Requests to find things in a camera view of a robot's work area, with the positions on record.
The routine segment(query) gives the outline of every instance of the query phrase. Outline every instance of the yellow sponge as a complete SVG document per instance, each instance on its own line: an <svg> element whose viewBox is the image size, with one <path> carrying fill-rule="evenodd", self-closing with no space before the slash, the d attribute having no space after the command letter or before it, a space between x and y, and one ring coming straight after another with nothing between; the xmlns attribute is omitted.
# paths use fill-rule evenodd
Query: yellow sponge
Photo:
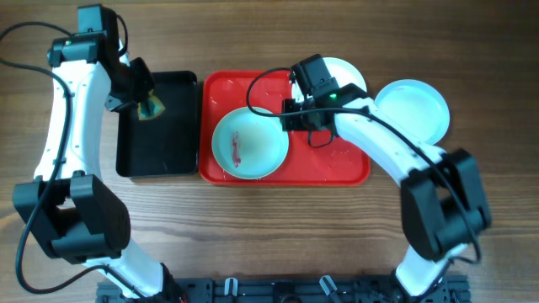
<svg viewBox="0 0 539 303"><path fill-rule="evenodd" d="M157 118L160 114L165 111L165 106L159 98L153 94L153 90L148 94L148 100L140 102L138 104L138 119L143 120L152 120Z"/></svg>

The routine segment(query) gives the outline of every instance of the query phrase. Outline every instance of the tray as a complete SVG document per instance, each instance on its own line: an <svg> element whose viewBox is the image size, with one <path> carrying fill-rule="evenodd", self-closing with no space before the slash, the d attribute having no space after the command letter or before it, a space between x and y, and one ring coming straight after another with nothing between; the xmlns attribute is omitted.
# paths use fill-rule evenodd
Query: tray
<svg viewBox="0 0 539 303"><path fill-rule="evenodd" d="M138 119L136 109L120 113L116 172L122 177L185 175L198 166L199 115L193 72L154 72L154 94L165 111Z"/></svg>
<svg viewBox="0 0 539 303"><path fill-rule="evenodd" d="M283 164L275 172L258 180L242 180L223 171L211 152L211 137L217 123L234 109L247 106L248 85L261 72L220 71L204 83L200 120L199 174L210 183L220 185L296 185L353 186L366 180L371 170L369 157L340 138L322 148L312 148L304 131L290 132L290 148ZM282 101L291 97L287 72L276 72L260 79L251 92L252 105L281 112ZM321 141L328 134L313 134Z"/></svg>

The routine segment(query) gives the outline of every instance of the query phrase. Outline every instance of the cable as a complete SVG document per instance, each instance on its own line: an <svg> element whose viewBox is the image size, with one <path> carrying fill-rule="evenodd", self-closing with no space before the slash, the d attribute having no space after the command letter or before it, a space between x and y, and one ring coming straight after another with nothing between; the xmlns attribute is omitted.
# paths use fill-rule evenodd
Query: cable
<svg viewBox="0 0 539 303"><path fill-rule="evenodd" d="M270 70L268 70L266 72L263 72L260 75L258 75L251 82L251 84L249 85L249 87L247 89L246 103L247 103L247 107L253 113L264 116L264 117L274 117L274 118L283 118L283 117L291 117L291 116L295 116L295 115L314 114L314 113L358 114L358 115L364 116L364 117L366 117L368 119L371 119L371 120L377 122L378 124L384 126L386 129L391 131L395 136L397 136L401 141L403 141L408 147L410 147L410 149L412 149L412 151L414 151L425 162L427 162L427 164L429 164L431 170L434 172L435 176L438 178L438 181L440 181L442 183L442 185L447 190L449 190L451 196L453 197L453 199L455 201L455 205L456 205L456 207L458 209L458 212L461 215L462 220L464 221L464 225L467 228L468 234L470 236L470 242L473 244L473 249L475 251L476 258L475 258L475 260L471 260L470 258L464 258L464 257L461 257L461 256L449 257L447 259L447 264L445 265L445 267L440 271L437 278L432 282L432 284L429 286L429 288L427 288L427 290L420 297L424 298L429 293L431 293L431 291L438 285L438 281L440 281L440 279L444 276L444 274L446 273L446 271L450 267L450 265L453 264L456 260L462 261L464 263L469 263L469 264L477 264L477 263L481 262L482 253L481 253L481 247L479 245L478 237L477 237L475 231L472 229L472 225L470 224L470 221L468 220L468 218L466 216L466 210L464 209L464 206L462 205L461 200L459 199L458 195L456 194L456 191L453 189L453 186L451 185L449 180L447 180L445 174L436 166L436 164L434 162L432 162L432 160L430 160L430 158L427 157L427 155L425 155L423 153L423 151L421 151L420 148L418 148L413 142L411 142L406 136L401 134L393 126L389 125L386 121L381 120L380 118L376 117L375 115L369 113L368 110L364 111L363 109L322 108L322 109L306 109L306 110L302 110L302 111L299 111L299 112L281 113L281 114L261 113L261 112L257 111L256 109L254 109L254 107L251 105L251 102L250 102L250 93L251 93L251 90L253 89L254 84L259 79L269 75L270 73L272 73L272 72L280 72L280 71L293 72L289 67L273 68L273 69L270 69Z"/></svg>
<svg viewBox="0 0 539 303"><path fill-rule="evenodd" d="M48 23L45 23L45 22L23 22L23 23L15 24L15 25L10 26L9 28L5 29L2 32L2 34L0 35L0 42L11 31L13 31L15 29L19 29L19 28L24 27L24 26L31 26L31 25L45 26L45 27L50 28L50 29L58 30L58 31L60 31L60 32L66 34L66 35L69 35L69 36L72 35L67 30L62 29L62 28L60 28L60 27L58 27L56 25L53 25L53 24L48 24ZM58 83L60 84L61 88L64 91L64 99L66 100L66 115L65 115L65 119L64 119L64 126L63 126L62 131L61 131L60 145L58 147L58 153L56 155L56 160L54 162L54 167L52 169L51 177L49 178L49 182L47 182L47 184L45 186L45 189L41 193L41 196L40 196L37 204L35 205L34 209L32 210L32 213L29 216L28 222L26 223L26 226L24 227L23 233L22 233L22 235L20 237L20 240L19 240L19 248L17 249L17 256L16 256L16 260L15 260L15 274L17 275L17 280L19 281L20 285L23 287L23 289L25 289L26 291L28 291L28 292L30 292L32 294L37 294L37 295L50 294L52 292L55 292L55 291L58 291L58 290L61 290L61 289L65 288L66 286L72 284L73 282L77 281L78 279L81 279L84 275L86 275L86 274L88 274L88 273L90 273L90 272L92 272L94 270L101 269L101 270L105 271L106 274L112 275L114 278L116 278L118 281L120 281L120 283L122 283L126 288L131 290L135 295L138 295L140 298L143 299L144 295L142 295L138 290L136 290L133 285L129 285L122 277L120 277L116 272L110 270L110 268L108 266L106 266L106 265L96 265L96 266L93 266L93 267L86 268L82 272L80 272L80 273L74 275L73 277L71 277L66 282L64 282L62 284L59 284L57 286L54 286L54 287L47 288L47 289L36 289L36 288L30 286L28 284L28 282L26 282L26 279L24 278L24 274L23 274L24 249L26 247L26 241L28 240L28 236L29 236L30 231L32 229L32 226L33 226L33 224L35 222L35 218L37 216L37 213L41 209L41 207L43 206L45 201L51 195L52 185L53 185L54 181L56 180L56 177L58 176L58 173L60 171L60 166L61 166L62 162L64 161L63 160L64 159L64 153L65 153L65 150L66 150L67 137L69 135L69 125L70 125L71 116L72 116L72 95L71 95L71 91L69 89L69 86L67 86L66 82L64 82L54 72L48 71L45 68L41 68L41 67L38 67L38 66L30 66L30 65L11 62L11 61L6 61L1 57L0 57L0 63L2 63L3 65L6 65L6 66L10 66L10 67L15 67L15 68L20 68L20 69L24 69L24 70L40 72L40 73L45 74L45 75L47 75L49 77L52 77L54 80L58 81Z"/></svg>
<svg viewBox="0 0 539 303"><path fill-rule="evenodd" d="M118 20L121 22L121 26L124 27L124 33L125 33L124 47L122 47L121 50L118 51L118 57L121 57L121 56L125 55L125 53L127 52L127 44L129 43L129 36L127 34L127 26L125 26L124 19L119 14L116 15L116 18L118 18Z"/></svg>

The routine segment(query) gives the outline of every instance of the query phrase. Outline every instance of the red tray rim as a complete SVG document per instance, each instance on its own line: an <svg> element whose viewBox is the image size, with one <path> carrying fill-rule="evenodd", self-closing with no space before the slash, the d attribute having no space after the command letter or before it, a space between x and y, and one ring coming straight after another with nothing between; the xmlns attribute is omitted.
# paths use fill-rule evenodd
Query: red tray rim
<svg viewBox="0 0 539 303"><path fill-rule="evenodd" d="M220 77L223 73L248 73L249 75L253 74L254 77L258 76L264 71L255 71L255 70L221 70L221 71L215 71L210 76L208 76L204 80L204 90L202 94L202 103L201 103L201 111L200 111L200 133L205 134L208 130L208 126L204 123L204 110L206 103L206 96L209 93L210 85L213 81L215 81L217 78ZM200 140L199 144L199 157L200 157L200 151L203 151L203 147L205 147L205 143L203 140ZM260 187L266 187L266 186L294 186L294 187L313 187L313 186L321 186L321 187L353 187L360 185L364 183L367 178L371 175L371 159L369 156L367 156L364 153L363 157L363 173L361 176L356 179L353 182L336 182L336 181L320 181L320 182L313 182L313 181L266 181L266 180L242 180L242 179L231 179L231 180L224 180L224 179L214 179L208 175L205 174L204 170L200 170L200 166L202 162L199 160L199 175L208 183L214 184L214 185L233 185L233 186L246 186L246 187L253 187L253 186L260 186Z"/></svg>

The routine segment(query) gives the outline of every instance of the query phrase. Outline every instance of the table surface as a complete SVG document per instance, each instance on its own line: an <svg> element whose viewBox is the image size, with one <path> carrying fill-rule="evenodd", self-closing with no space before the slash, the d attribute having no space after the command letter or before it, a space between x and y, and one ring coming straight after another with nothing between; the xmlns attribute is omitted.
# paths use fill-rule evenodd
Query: table surface
<svg viewBox="0 0 539 303"><path fill-rule="evenodd" d="M75 30L88 1L3 0L0 29L41 20ZM539 299L539 2L105 1L128 24L130 53L152 71L291 66L314 53L364 74L374 95L404 78L437 88L451 109L440 143L478 160L493 227L483 263L457 265L476 302ZM12 61L46 67L58 33L20 29L0 45ZM51 80L0 66L0 302L91 302L99 274L54 295L22 291L14 255L23 222L13 186L31 181L51 112ZM125 202L132 237L177 278L388 274L408 243L395 183L373 163L354 188L226 188L198 175L135 182L115 172L117 114L105 113L104 182ZM24 268L51 286L81 268L50 261L29 240Z"/></svg>

